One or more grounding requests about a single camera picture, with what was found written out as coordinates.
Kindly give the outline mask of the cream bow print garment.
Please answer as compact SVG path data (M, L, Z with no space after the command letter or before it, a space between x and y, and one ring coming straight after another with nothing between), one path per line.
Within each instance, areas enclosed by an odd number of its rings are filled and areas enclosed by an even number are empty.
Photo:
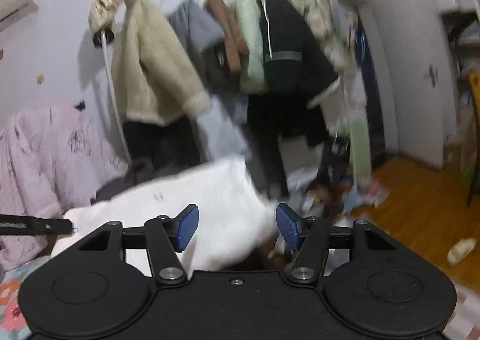
M257 193L245 159L235 155L67 211L74 233L58 239L51 254L59 255L106 222L142 226L156 216L173 218L190 204L199 208L199 227L178 255L187 273L239 263L277 232L274 203Z

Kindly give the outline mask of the pink bear print blanket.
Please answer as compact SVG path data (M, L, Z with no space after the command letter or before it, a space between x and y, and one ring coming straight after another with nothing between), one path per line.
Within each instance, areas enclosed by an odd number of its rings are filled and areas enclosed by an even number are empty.
M23 110L1 130L1 212L59 218L90 204L127 163L73 107Z

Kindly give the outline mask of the floral quilted bedspread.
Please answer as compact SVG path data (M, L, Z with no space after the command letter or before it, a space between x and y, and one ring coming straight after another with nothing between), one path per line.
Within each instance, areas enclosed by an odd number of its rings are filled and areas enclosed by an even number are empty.
M0 289L1 340L23 340L31 334L18 304L18 293L25 278L49 260L49 255L42 256L5 273Z

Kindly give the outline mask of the beige shearling jacket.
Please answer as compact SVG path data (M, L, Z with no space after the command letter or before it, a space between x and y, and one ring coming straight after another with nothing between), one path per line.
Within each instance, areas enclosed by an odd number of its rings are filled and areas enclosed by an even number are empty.
M92 34L112 26L120 5L125 16L114 41L112 82L123 121L166 127L196 118L212 102L199 74L161 9L151 0L95 0Z

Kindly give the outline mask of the beige slipper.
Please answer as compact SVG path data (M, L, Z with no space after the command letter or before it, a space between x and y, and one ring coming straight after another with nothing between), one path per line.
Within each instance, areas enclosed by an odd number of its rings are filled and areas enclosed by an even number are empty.
M450 265L455 266L467 257L476 247L477 241L474 238L462 238L448 252L447 260Z

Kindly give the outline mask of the black hanging coat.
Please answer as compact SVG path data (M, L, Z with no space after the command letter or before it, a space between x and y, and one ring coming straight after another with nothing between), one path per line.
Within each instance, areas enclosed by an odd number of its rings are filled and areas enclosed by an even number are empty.
M337 79L312 30L288 0L257 0L266 89L249 97L252 178L271 199L289 195L279 142L299 138L315 148L329 139L323 112L309 103Z

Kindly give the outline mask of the light green hanging garment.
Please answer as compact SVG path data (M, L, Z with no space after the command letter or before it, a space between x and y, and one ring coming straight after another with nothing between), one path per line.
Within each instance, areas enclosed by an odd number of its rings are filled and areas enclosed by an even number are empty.
M236 0L238 24L247 43L248 53L241 58L240 88L246 94L262 94L268 90L264 79L263 38L260 31L260 10L257 0Z

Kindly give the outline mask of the grey hanging hoodie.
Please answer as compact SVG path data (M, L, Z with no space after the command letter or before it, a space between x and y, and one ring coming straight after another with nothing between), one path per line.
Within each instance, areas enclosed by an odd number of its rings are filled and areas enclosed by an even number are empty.
M184 0L168 16L168 22L192 62L225 38L221 26L194 0Z

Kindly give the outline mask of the brown hanging garment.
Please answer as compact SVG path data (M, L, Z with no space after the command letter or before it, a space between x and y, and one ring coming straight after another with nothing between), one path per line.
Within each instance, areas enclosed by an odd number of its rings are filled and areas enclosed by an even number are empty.
M228 7L224 0L206 0L204 7L224 32L224 51L229 71L234 75L239 74L242 58L249 54L249 48L235 10Z

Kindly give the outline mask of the white air conditioner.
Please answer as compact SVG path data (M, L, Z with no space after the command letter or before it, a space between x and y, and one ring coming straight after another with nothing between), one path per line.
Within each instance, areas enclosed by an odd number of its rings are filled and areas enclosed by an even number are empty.
M1 0L0 30L3 32L13 23L38 10L39 0Z

